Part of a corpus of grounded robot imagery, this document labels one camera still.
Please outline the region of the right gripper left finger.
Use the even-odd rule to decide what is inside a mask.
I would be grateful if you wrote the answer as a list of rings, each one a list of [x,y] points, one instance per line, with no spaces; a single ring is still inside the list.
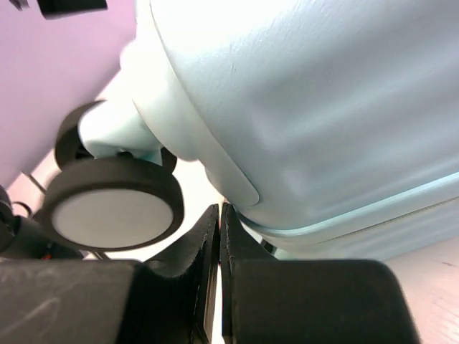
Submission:
[[[3,343],[210,343],[219,208],[146,262],[1,265]]]

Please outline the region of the light blue hardshell suitcase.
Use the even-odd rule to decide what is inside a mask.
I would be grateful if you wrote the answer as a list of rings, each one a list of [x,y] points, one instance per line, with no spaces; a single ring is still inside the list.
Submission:
[[[78,249],[171,236],[174,161],[300,259],[458,235],[456,1],[137,1],[122,93],[61,124],[42,224]]]

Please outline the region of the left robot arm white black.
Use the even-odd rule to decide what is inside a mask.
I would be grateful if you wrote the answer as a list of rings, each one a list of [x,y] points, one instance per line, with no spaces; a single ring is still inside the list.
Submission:
[[[37,4],[45,19],[56,19],[108,9],[106,0],[37,0]]]

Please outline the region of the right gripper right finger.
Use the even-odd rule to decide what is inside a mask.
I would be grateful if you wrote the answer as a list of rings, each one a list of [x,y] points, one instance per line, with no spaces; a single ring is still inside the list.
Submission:
[[[225,204],[221,222],[226,343],[418,343],[399,281],[368,259],[279,260]]]

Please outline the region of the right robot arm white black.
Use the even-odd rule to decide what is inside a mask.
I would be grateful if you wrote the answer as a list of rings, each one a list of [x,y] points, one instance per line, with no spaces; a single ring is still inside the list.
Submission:
[[[232,206],[210,206],[147,262],[85,262],[1,193],[3,343],[418,343],[399,282],[374,260],[279,260]]]

